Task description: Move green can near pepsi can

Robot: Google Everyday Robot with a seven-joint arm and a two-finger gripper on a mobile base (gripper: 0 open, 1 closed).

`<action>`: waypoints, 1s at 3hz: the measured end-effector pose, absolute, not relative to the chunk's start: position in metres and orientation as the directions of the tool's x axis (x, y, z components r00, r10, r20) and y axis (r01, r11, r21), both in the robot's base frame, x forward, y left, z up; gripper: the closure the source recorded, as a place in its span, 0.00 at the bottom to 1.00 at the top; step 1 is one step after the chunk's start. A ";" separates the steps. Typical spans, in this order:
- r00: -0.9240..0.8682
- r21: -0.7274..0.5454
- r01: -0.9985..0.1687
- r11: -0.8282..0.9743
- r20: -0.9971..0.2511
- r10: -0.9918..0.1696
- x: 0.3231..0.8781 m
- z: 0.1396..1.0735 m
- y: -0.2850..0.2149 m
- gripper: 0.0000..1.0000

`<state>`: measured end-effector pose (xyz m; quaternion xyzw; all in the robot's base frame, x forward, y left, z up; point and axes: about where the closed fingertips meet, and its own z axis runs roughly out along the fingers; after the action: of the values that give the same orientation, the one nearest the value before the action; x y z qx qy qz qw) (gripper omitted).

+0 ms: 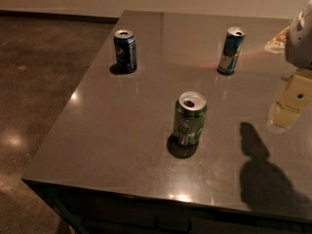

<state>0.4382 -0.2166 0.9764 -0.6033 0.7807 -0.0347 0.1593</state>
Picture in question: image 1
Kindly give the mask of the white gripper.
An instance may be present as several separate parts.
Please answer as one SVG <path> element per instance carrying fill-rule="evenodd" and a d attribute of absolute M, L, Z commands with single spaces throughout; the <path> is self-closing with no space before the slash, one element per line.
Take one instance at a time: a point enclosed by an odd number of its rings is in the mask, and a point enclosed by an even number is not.
<path fill-rule="evenodd" d="M 270 122 L 283 129 L 292 126 L 312 104 L 312 0 L 300 11 L 290 27 L 284 28 L 264 46 L 273 54 L 283 54 L 298 69 L 287 81 L 281 98 L 274 104 Z"/>

